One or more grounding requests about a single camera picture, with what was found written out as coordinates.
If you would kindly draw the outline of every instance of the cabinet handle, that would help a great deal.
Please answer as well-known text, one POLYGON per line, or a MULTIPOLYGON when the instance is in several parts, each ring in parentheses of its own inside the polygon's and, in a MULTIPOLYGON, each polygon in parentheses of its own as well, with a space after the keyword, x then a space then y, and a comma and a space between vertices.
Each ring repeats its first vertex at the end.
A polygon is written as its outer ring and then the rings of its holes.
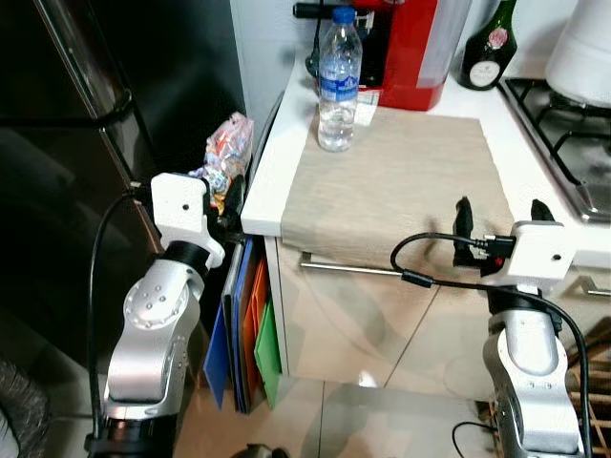
POLYGON ((394 277, 401 276, 399 272, 395 272, 391 269, 377 269, 373 267, 348 264, 333 264, 330 262, 314 262, 312 261, 312 254, 306 252, 302 252, 302 258, 299 265, 307 269, 333 270, 335 272, 351 272, 354 274, 390 275, 394 277))
POLYGON ((581 289, 585 294, 590 296, 599 296, 603 298, 611 298, 611 289, 598 288, 592 277, 582 276, 579 277, 581 281, 581 289))

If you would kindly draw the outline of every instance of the tiled floor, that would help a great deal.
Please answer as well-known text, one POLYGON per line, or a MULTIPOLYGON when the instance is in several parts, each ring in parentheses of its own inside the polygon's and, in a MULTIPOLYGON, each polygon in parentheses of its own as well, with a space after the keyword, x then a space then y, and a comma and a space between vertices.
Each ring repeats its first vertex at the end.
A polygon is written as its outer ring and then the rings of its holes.
MULTIPOLYGON (((91 411, 85 369, 1 308, 0 351, 47 388, 54 415, 91 411)), ((230 391, 221 411, 208 389, 185 401, 175 458, 229 458, 253 443, 294 458, 454 458, 453 425, 476 421, 474 405, 456 399, 287 378, 273 412, 263 403, 248 416, 236 413, 230 391)), ((45 458, 85 458, 90 431, 90 419, 53 420, 45 458)), ((458 442, 469 458, 493 456, 492 438, 476 427, 461 430, 458 442)))

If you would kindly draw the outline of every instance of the orange folder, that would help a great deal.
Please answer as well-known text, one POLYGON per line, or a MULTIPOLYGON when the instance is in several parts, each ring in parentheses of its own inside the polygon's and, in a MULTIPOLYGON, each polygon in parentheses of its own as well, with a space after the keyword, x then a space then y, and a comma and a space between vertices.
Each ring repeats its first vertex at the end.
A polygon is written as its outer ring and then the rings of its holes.
POLYGON ((261 329, 261 320, 267 301, 267 288, 269 285, 267 273, 267 259, 262 256, 257 265, 257 273, 253 283, 250 300, 246 308, 246 316, 242 325, 244 335, 244 357, 250 399, 254 398, 257 387, 262 386, 263 380, 255 362, 255 343, 261 329))

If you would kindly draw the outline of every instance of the white countertop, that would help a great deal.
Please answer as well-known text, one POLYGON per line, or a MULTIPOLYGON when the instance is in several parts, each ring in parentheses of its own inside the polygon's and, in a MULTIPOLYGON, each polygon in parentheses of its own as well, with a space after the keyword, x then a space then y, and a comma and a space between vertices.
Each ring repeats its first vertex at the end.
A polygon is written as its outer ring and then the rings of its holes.
MULTIPOLYGON (((305 57, 305 52, 296 55, 282 105, 242 210, 246 234, 281 236, 284 206, 318 103, 314 81, 304 65, 305 57)), ((571 213, 497 89, 469 91, 449 77, 441 100, 427 114, 479 119, 514 219, 530 219, 532 200, 542 200, 554 218, 573 232, 577 244, 575 265, 611 268, 611 226, 584 224, 571 213)))

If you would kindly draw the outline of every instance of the gas stove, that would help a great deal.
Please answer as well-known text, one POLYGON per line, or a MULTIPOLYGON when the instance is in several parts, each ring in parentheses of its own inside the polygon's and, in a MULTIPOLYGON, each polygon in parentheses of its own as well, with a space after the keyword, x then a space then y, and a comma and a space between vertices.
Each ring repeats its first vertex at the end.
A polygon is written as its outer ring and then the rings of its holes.
POLYGON ((611 110, 580 104, 542 79, 499 88, 583 222, 611 222, 611 110))

